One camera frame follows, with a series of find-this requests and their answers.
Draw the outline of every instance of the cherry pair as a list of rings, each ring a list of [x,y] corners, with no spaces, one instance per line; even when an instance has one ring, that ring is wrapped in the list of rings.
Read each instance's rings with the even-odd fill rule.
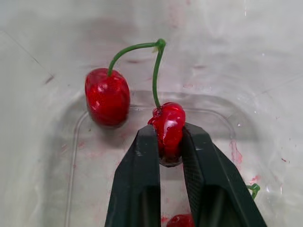
[[[127,119],[130,106],[129,88],[125,78],[113,70],[115,62],[126,52],[156,47],[158,55],[153,71],[152,92],[156,108],[148,124],[154,126],[159,144],[160,157],[174,162],[180,156],[179,144],[185,125],[185,112],[177,103],[160,105],[157,94],[157,77],[166,43],[159,39],[155,43],[137,44],[120,51],[111,61],[109,68],[91,71],[85,81],[85,95],[91,118],[99,125],[119,127]]]

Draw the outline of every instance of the container wall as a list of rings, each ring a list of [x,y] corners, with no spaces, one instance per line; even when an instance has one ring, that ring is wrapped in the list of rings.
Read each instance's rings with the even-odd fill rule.
[[[228,113],[224,117],[235,133],[223,138],[229,144],[225,152],[246,183],[260,184],[256,203],[268,226],[298,226],[303,220],[301,6],[299,0],[3,1],[0,226],[56,226],[47,225],[49,216],[64,223],[55,207],[66,205],[69,181],[49,182],[69,172],[70,160],[62,169],[48,170],[55,152],[72,147],[61,141],[85,111],[80,105],[66,117],[83,99],[85,75],[107,67],[122,48],[160,37],[167,41],[161,100],[168,97],[165,92],[182,94],[174,98],[191,95],[199,97],[189,100],[192,108],[203,109],[203,103]],[[150,91],[154,61],[152,50],[139,50],[123,56],[115,69],[132,91]],[[220,100],[215,107],[214,100]],[[63,117],[70,119],[68,127],[62,126]],[[56,139],[51,145],[50,137]],[[220,138],[217,143],[222,149]],[[50,204],[54,209],[46,213]]]

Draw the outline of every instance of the clear plastic bin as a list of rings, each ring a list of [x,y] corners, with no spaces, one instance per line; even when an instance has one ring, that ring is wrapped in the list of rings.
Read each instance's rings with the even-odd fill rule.
[[[303,16],[299,0],[3,1],[0,7],[0,226],[104,226],[114,171],[152,115],[151,49],[115,66],[126,124],[87,114],[86,74],[122,48],[162,37],[160,102],[183,105],[258,183],[269,227],[303,221]],[[181,166],[160,168],[161,222],[188,213]]]

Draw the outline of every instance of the green stem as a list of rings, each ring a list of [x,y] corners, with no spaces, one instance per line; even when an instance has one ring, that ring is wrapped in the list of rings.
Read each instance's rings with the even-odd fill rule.
[[[162,58],[166,43],[165,43],[164,39],[159,39],[156,42],[156,44],[157,44],[157,48],[158,48],[158,55],[157,55],[155,67],[153,69],[153,74],[152,74],[152,94],[153,94],[153,99],[155,101],[156,107],[160,108],[160,102],[159,102],[158,93],[157,93],[157,79],[158,79],[159,66],[160,66],[161,58]]]
[[[133,51],[133,50],[137,50],[137,49],[141,49],[141,48],[149,48],[149,47],[155,47],[157,46],[157,43],[144,43],[144,44],[137,44],[137,45],[133,45],[133,46],[129,46],[126,47],[125,49],[121,50],[119,53],[117,53],[114,58],[112,59],[112,61],[110,62],[110,65],[108,67],[108,73],[107,76],[110,77],[113,71],[113,67],[115,62],[125,53]]]
[[[254,183],[253,185],[246,185],[248,189],[252,191],[252,199],[254,200],[257,196],[258,191],[260,191],[260,186]]]

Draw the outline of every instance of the plastic cherry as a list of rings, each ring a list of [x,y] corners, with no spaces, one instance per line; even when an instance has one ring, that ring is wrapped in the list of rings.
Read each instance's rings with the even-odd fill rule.
[[[195,227],[191,214],[179,214],[168,221],[166,227]]]
[[[177,162],[182,128],[185,125],[183,108],[177,103],[169,102],[155,108],[152,114],[148,124],[153,125],[157,132],[160,158],[167,163]]]
[[[113,70],[91,71],[85,81],[85,95],[91,118],[99,125],[120,126],[127,119],[130,95],[125,78]]]

